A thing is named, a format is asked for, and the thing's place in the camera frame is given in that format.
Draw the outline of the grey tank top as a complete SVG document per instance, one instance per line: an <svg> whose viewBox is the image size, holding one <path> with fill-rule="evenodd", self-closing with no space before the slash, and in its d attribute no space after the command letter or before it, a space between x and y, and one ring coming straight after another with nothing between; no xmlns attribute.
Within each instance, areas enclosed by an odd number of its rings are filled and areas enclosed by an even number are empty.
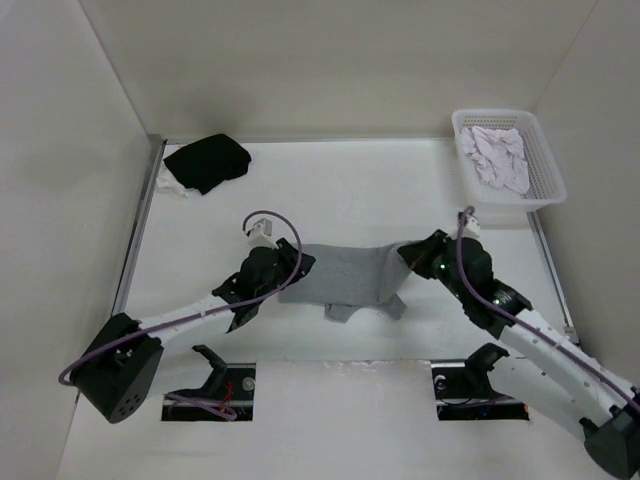
<svg viewBox="0 0 640 480"><path fill-rule="evenodd" d="M355 248L306 244L303 252L315 258L308 274L278 295L284 304L322 305L327 319L345 323L362 308L400 319L406 304L398 290L410 275L399 255L404 244Z"/></svg>

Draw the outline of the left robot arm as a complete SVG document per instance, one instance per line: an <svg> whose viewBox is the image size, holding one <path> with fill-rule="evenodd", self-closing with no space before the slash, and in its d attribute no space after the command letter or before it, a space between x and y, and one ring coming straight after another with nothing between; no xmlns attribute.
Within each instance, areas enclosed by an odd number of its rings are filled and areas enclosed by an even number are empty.
<svg viewBox="0 0 640 480"><path fill-rule="evenodd" d="M134 319L122 312L103 325L65 377L111 424L130 417L159 390L167 359L187 350L208 362L190 375L189 394L214 398L224 387L222 359L205 342L253 320L269 297L309 274L316 258L279 239L255 247L238 272L203 299L172 312Z"/></svg>

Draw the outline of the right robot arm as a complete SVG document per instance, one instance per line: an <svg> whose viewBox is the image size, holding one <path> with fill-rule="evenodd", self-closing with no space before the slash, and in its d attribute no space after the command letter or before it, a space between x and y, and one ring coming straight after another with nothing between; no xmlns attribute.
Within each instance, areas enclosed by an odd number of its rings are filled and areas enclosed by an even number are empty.
<svg viewBox="0 0 640 480"><path fill-rule="evenodd" d="M478 240L437 230L398 252L413 273L440 281L466 317L493 337L466 360L463 380L471 393L516 399L582 442L605 473L616 479L638 474L636 385L587 355L498 280Z"/></svg>

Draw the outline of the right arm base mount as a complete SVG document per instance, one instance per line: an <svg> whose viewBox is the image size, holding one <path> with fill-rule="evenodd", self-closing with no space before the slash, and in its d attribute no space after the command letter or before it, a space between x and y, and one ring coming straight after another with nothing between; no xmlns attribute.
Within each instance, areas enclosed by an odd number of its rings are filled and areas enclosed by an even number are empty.
<svg viewBox="0 0 640 480"><path fill-rule="evenodd" d="M486 344L464 360L431 363L436 414L440 421L529 421L522 402L495 391L488 374L508 352Z"/></svg>

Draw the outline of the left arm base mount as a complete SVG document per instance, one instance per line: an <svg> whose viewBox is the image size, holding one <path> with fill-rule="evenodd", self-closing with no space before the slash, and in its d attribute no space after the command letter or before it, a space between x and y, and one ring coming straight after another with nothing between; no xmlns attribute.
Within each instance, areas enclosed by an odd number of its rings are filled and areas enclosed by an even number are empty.
<svg viewBox="0 0 640 480"><path fill-rule="evenodd" d="M227 363L205 345L192 350L202 356L208 377L197 388L170 392L164 397L164 422L250 422L253 420L257 365Z"/></svg>

